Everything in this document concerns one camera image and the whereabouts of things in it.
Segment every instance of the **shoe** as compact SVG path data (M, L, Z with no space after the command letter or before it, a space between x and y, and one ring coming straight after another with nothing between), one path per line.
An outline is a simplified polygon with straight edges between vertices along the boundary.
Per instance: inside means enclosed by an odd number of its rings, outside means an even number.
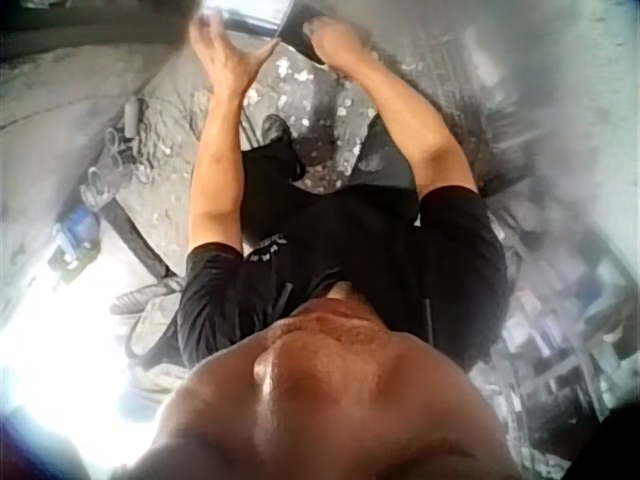
M262 121L262 144L269 145L277 141L293 142L293 135L287 122L282 117L272 113Z

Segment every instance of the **man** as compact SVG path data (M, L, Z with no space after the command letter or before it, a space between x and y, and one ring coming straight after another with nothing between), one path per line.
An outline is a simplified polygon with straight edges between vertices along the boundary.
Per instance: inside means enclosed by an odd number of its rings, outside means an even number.
M303 168L277 117L268 145L240 151L242 101L275 43L239 52L219 14L191 29L215 90L179 315L197 368L125 476L519 478L465 375L507 303L503 251L465 155L350 26L320 18L305 31L380 114L347 188L322 197L291 185ZM256 246L247 258L243 240Z

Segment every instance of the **man's arm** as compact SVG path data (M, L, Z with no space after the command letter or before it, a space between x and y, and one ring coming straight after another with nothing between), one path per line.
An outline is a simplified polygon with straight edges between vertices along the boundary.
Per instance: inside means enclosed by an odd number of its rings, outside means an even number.
M360 83L372 97L391 137L411 164L420 199L444 186L477 191L465 154L438 111L377 62L352 27L319 18L305 28L318 55Z
M242 101L277 42L255 53L236 49L216 11L198 19L190 40L215 88L193 173L189 212L189 251L223 243L242 253L240 206L244 170L240 151Z

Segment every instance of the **skin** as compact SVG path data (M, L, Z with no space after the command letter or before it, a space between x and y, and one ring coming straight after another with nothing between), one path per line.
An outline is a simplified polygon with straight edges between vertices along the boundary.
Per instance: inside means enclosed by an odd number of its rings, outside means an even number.
M190 244L239 250L242 98L273 45L231 46L219 17L192 28L215 87L194 176ZM422 198L475 190L437 111L374 61L354 30L307 25L320 57L376 102L412 165ZM389 331L350 285L209 358L164 406L151 450L131 478L507 479L517 477L491 408L453 362Z

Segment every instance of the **man's right hand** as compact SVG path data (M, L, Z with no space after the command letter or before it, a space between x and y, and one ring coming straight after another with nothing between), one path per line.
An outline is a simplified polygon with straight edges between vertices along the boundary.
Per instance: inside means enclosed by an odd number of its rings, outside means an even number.
M318 17L304 25L318 56L331 68L349 73L361 60L369 57L360 35L346 22Z

